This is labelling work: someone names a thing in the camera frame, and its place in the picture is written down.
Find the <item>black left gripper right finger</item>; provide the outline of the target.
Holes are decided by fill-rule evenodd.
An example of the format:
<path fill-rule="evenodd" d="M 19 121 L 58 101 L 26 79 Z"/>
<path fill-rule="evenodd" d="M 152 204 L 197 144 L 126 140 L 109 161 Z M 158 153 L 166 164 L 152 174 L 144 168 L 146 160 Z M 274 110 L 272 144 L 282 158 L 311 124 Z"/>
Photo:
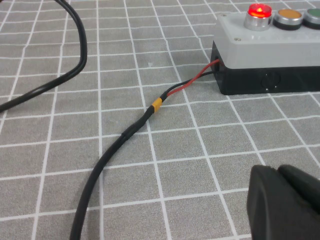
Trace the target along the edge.
<path fill-rule="evenodd" d="M 278 172 L 293 187 L 312 209 L 320 213 L 320 180 L 301 169 L 284 164 L 278 168 Z"/>

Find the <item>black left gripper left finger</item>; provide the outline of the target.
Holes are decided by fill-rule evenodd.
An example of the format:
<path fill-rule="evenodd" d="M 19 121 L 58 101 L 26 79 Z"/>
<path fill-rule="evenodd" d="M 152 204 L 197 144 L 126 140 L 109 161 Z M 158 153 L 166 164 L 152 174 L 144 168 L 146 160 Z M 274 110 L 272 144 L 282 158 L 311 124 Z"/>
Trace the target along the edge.
<path fill-rule="evenodd" d="M 246 202 L 254 240 L 318 240 L 320 214 L 293 189 L 278 169 L 252 167 Z"/>

